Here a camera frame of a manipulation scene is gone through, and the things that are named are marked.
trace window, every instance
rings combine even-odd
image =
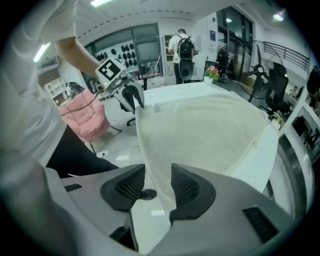
[[[111,46],[120,44],[125,41],[129,41],[132,39],[131,31],[130,30],[124,30],[112,33],[110,35],[107,35],[103,37],[102,39],[96,41],[94,43],[96,51],[99,52],[103,49],[109,48]]]
[[[218,47],[227,46],[227,35],[221,31],[218,31]]]
[[[221,10],[216,12],[216,18],[218,20],[218,25],[225,26],[223,13]]]
[[[242,72],[247,73],[250,70],[250,62],[251,62],[251,50],[246,47],[244,53],[244,61],[243,61],[243,68]]]
[[[228,29],[232,31],[236,37],[243,38],[243,26],[241,14],[232,8],[225,9],[225,21]]]
[[[156,25],[139,26],[133,29],[133,35],[137,42],[158,38]]]
[[[252,24],[249,20],[244,18],[245,40],[252,41]]]
[[[85,49],[86,49],[92,56],[96,57],[91,45],[86,46]]]
[[[160,55],[159,42],[145,42],[138,44],[138,52],[140,61],[148,61],[158,59]]]

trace ceiling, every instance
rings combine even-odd
[[[93,7],[92,0],[78,0],[76,32],[84,45],[101,32],[112,33],[128,24],[157,18],[198,21],[215,11],[244,0],[112,0]]]
[[[295,23],[290,19],[286,9],[279,6],[274,0],[249,0],[240,5],[247,12],[264,23],[266,29],[277,28],[284,30],[295,30]],[[281,13],[283,21],[273,18],[274,14]]]

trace railing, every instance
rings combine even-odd
[[[295,50],[276,43],[264,42],[264,52],[279,55],[280,58],[296,64],[305,71],[309,70],[310,59]]]

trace human arm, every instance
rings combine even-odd
[[[57,41],[57,49],[63,59],[75,68],[95,77],[95,70],[100,63],[76,40],[75,37],[65,38]]]
[[[168,53],[173,55],[175,53],[175,36],[173,36],[169,42]]]
[[[76,39],[77,0],[64,0],[41,31],[44,43],[55,43],[59,54],[72,66],[95,77],[100,65]]]

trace black backpack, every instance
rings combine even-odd
[[[194,44],[192,43],[190,36],[187,38],[182,38],[180,35],[180,41],[178,43],[178,47],[176,52],[179,54],[180,58],[183,59],[192,59],[192,50],[195,47]]]

